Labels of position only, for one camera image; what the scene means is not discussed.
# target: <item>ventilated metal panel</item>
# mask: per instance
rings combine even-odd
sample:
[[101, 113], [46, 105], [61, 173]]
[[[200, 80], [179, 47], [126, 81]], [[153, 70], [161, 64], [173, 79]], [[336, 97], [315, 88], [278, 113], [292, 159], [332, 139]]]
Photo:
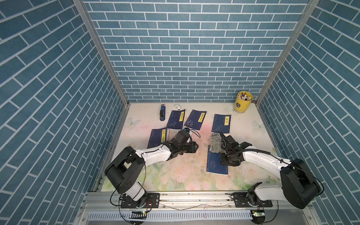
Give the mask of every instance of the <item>ventilated metal panel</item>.
[[[143, 221], [136, 219], [141, 215], [132, 214], [131, 211], [122, 211], [122, 216], [132, 221]], [[116, 211], [92, 211], [89, 213], [88, 221], [117, 221], [123, 220]], [[170, 222], [188, 220], [252, 220], [250, 210], [186, 210], [186, 211], [154, 211], [147, 215], [147, 222]]]

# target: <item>yellow book label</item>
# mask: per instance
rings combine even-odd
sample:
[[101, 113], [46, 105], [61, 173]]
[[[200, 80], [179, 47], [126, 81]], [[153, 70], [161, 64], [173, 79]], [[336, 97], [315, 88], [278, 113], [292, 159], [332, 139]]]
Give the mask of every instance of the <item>yellow book label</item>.
[[162, 130], [161, 132], [161, 142], [165, 141], [165, 134], [166, 134], [166, 129]]
[[205, 116], [205, 113], [201, 113], [201, 115], [200, 115], [200, 118], [199, 118], [199, 120], [198, 120], [198, 122], [202, 122], [202, 120], [204, 119], [204, 116]]
[[229, 125], [230, 116], [225, 116], [225, 126]]
[[185, 113], [185, 111], [181, 112], [179, 122], [184, 120], [184, 113]]

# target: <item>blue stapler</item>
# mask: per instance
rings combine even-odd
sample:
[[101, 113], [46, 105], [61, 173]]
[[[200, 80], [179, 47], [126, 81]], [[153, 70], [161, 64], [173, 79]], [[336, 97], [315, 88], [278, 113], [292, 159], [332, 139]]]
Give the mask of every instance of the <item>blue stapler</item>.
[[161, 105], [161, 109], [160, 109], [160, 120], [164, 121], [165, 120], [165, 105], [162, 104]]

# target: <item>white mouse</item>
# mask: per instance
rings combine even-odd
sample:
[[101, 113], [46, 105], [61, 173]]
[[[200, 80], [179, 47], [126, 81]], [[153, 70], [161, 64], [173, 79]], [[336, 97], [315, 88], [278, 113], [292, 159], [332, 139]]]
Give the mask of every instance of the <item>white mouse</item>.
[[178, 104], [174, 105], [174, 107], [176, 108], [177, 111], [180, 110], [180, 106]]

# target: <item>gray sock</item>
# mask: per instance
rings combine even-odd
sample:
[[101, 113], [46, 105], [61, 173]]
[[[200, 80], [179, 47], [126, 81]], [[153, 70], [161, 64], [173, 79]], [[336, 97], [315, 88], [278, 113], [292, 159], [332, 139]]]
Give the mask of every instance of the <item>gray sock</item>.
[[210, 151], [213, 153], [225, 152], [221, 149], [221, 136], [217, 133], [212, 133], [210, 138]]

